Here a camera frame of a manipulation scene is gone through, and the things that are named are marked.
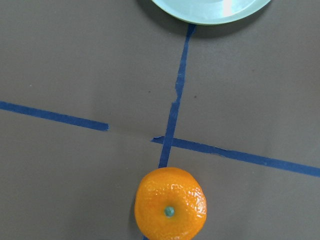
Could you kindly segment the light green plate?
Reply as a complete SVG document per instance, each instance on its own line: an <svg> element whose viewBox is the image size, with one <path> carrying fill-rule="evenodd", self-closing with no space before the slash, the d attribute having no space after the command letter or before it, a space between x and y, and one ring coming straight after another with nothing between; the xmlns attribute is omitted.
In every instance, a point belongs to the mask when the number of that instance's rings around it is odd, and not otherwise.
<svg viewBox="0 0 320 240"><path fill-rule="evenodd" d="M270 3L269 0L154 0L167 14L181 21L213 26L244 19Z"/></svg>

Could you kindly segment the orange mandarin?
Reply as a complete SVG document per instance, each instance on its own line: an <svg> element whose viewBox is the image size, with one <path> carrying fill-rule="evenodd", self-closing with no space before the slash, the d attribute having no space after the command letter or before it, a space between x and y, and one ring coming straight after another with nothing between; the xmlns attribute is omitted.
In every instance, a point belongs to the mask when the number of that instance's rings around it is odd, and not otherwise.
<svg viewBox="0 0 320 240"><path fill-rule="evenodd" d="M206 222L206 196L189 172L159 168L142 178L135 195L134 216L149 240L191 240Z"/></svg>

